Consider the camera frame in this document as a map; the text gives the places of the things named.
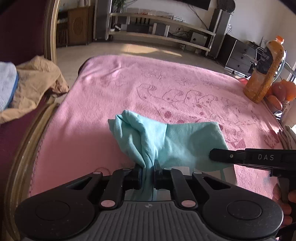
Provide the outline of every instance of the pink button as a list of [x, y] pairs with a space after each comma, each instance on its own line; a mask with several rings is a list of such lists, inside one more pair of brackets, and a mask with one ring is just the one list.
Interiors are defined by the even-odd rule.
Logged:
[[101, 205], [103, 207], [113, 207], [115, 205], [115, 202], [113, 200], [104, 200], [101, 202]]
[[184, 200], [183, 202], [181, 202], [181, 205], [183, 207], [194, 207], [196, 205], [196, 202], [192, 200]]

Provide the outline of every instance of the beige cloth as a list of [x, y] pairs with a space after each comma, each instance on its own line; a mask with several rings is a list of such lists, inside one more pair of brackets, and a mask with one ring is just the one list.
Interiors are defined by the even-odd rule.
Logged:
[[36, 109], [48, 89], [52, 89], [57, 95], [69, 91], [58, 66], [41, 56], [36, 56], [16, 68], [19, 82], [9, 108], [0, 113], [0, 124], [21, 118]]
[[286, 150], [296, 150], [296, 134], [291, 127], [285, 125], [283, 131], [279, 130], [278, 137]]

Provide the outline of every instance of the bottle cap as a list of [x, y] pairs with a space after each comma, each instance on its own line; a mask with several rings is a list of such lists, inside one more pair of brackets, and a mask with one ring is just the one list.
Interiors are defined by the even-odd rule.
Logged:
[[284, 39], [281, 37], [281, 36], [279, 36], [279, 35], [277, 35], [276, 36], [276, 39], [278, 39], [282, 44], [284, 43]]

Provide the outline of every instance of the shelf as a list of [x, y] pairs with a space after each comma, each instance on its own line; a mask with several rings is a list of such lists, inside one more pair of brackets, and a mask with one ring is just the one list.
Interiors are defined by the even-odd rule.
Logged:
[[113, 13], [110, 13], [110, 16], [121, 16], [121, 17], [131, 16], [131, 17], [135, 17], [135, 18], [150, 18], [150, 19], [155, 19], [155, 20], [159, 20], [159, 21], [162, 21], [162, 22], [182, 25], [182, 26], [192, 28], [192, 29], [197, 30], [197, 31], [204, 32], [206, 34], [210, 34], [212, 36], [216, 35], [215, 33], [211, 32], [211, 31], [208, 31], [208, 30], [203, 29], [203, 28], [198, 28], [198, 27], [196, 27], [196, 26], [194, 26], [192, 24], [180, 22], [180, 21], [177, 21], [177, 20], [169, 19], [169, 18], [163, 18], [163, 17], [159, 17], [159, 16], [153, 16], [153, 15], [147, 15], [147, 14], [137, 14], [137, 13], [128, 13], [128, 12], [127, 13], [113, 12]]
[[195, 48], [199, 48], [205, 51], [210, 51], [210, 49], [197, 45], [197, 44], [193, 44], [187, 41], [183, 41], [180, 39], [174, 39], [174, 38], [170, 38], [170, 37], [164, 37], [164, 36], [158, 36], [158, 35], [154, 35], [154, 34], [142, 34], [142, 33], [134, 33], [134, 32], [108, 32], [109, 35], [117, 35], [117, 36], [133, 36], [133, 37], [146, 37], [146, 38], [154, 38], [154, 39], [161, 39], [161, 40], [165, 40], [165, 41], [171, 41], [171, 42], [176, 42], [176, 43], [180, 43], [180, 44], [185, 44], [185, 45], [189, 45]]

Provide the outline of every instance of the speaker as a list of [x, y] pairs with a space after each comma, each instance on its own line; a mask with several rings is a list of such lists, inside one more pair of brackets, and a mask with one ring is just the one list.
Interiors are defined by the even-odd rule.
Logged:
[[154, 23], [152, 27], [152, 34], [159, 36], [168, 36], [170, 26], [165, 23]]
[[[211, 51], [208, 53], [209, 56], [212, 56], [214, 58], [218, 57], [224, 37], [227, 34], [227, 29], [231, 20], [231, 16], [232, 15], [230, 13], [224, 10], [214, 10], [209, 31], [215, 33], [216, 36], [212, 43]], [[211, 38], [208, 38], [205, 46], [210, 47], [210, 42]]]
[[96, 0], [94, 11], [94, 39], [107, 40], [112, 0]]
[[207, 36], [196, 33], [196, 32], [192, 32], [190, 43], [198, 44], [204, 47], [206, 44], [206, 41], [207, 41]]

